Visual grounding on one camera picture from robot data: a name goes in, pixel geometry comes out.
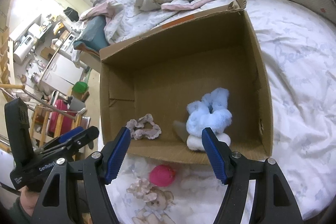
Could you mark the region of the left hand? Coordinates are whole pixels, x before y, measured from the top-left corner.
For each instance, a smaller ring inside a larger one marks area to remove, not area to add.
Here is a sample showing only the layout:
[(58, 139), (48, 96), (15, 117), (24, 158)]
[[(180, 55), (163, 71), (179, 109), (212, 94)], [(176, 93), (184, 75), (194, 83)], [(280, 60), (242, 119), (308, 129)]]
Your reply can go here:
[(20, 192), (21, 207), (25, 213), (31, 217), (33, 215), (40, 193), (29, 190), (27, 186), (21, 188)]

